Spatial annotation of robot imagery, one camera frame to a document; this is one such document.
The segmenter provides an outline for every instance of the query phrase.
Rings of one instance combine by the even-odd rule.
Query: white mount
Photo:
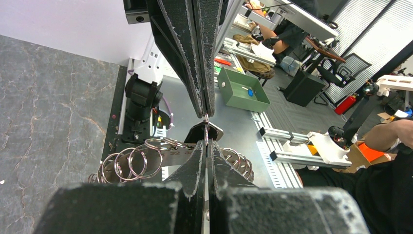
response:
[[[160,84],[164,77],[162,69],[164,62],[165,57],[156,46],[155,39],[151,34],[142,59],[134,66],[134,73],[138,74],[138,78],[146,83]]]

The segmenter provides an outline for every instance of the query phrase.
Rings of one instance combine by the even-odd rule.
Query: gray carpet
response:
[[[296,133],[308,133],[309,131],[326,132],[333,125],[344,126],[345,121],[329,106],[310,102],[306,107],[301,107],[287,101],[283,93],[277,90],[277,86],[287,87],[293,78],[280,68],[274,68],[274,70],[275,76],[264,86],[271,101],[266,113],[274,128]],[[349,110],[345,116],[349,118],[354,109]],[[377,114],[382,112],[384,112],[383,108],[377,105],[360,128],[359,136],[366,134],[373,126],[380,123],[380,117]]]

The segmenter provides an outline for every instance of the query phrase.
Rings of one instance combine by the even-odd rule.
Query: metal table surface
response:
[[[215,115],[209,120],[224,131],[218,144],[221,148],[232,148],[244,154],[252,162],[255,185],[274,188],[256,143],[263,140],[251,118],[251,112],[226,106],[218,86],[215,88]],[[161,92],[169,102],[175,125],[167,132],[167,137],[183,141],[190,128],[202,119],[197,118],[188,93],[179,79],[164,76]],[[167,110],[163,101],[159,108]]]

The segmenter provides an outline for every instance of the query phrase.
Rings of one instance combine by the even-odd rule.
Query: orange box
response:
[[[369,162],[371,162],[371,161],[381,157],[382,155],[384,155],[383,152],[372,150],[369,147],[367,147],[367,145],[364,144],[364,143],[362,143],[358,147]]]

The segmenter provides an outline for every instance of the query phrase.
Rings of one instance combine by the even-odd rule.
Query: gray floor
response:
[[[119,66],[0,36],[0,233],[99,166]]]
[[[309,131],[326,132],[330,126],[344,126],[345,121],[329,106],[310,102],[306,107],[301,107],[287,101],[282,92],[277,90],[277,86],[287,87],[293,78],[279,68],[275,68],[275,71],[275,76],[264,86],[271,101],[266,113],[274,128],[306,134]],[[354,109],[349,110],[345,116],[349,118]],[[382,112],[384,112],[383,108],[378,105],[360,128],[360,136],[380,123],[380,117],[377,114]]]

